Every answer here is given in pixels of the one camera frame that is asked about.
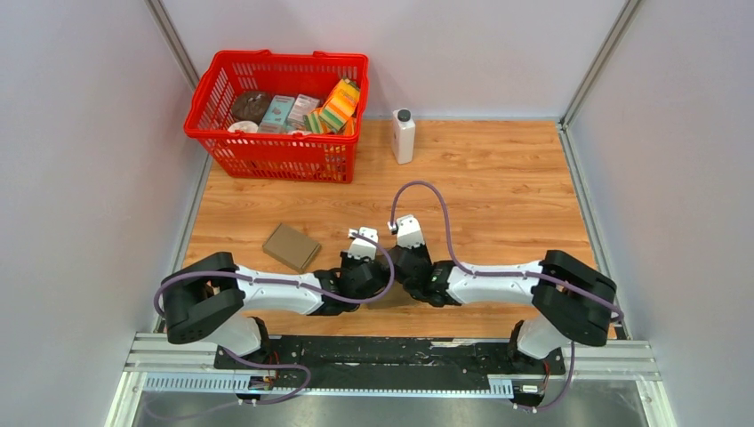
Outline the brown cardboard box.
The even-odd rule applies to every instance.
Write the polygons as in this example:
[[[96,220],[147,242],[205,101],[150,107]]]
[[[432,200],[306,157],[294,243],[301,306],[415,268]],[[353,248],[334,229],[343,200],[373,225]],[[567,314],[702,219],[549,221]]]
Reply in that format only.
[[[279,223],[262,245],[262,251],[284,264],[304,273],[321,250],[321,244],[295,228]]]

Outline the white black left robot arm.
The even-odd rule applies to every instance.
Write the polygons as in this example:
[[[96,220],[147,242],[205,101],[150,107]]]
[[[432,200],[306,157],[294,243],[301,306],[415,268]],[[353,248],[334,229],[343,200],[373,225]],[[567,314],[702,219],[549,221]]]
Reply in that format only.
[[[153,298],[171,344],[212,342],[251,369],[268,364],[272,347],[262,321],[249,310],[338,316],[390,290],[395,267],[383,255],[353,258],[339,268],[286,275],[250,270],[218,252],[164,278]]]

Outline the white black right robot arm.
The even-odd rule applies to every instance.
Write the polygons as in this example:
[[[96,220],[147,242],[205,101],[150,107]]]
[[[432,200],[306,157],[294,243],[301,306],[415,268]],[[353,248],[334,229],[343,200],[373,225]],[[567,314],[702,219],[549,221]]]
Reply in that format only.
[[[521,373],[532,371],[569,342],[606,344],[616,312],[616,284],[560,250],[516,265],[433,262],[426,246],[389,250],[397,281],[415,300],[433,307],[504,302],[534,307],[536,318],[520,322],[511,335],[507,360]]]

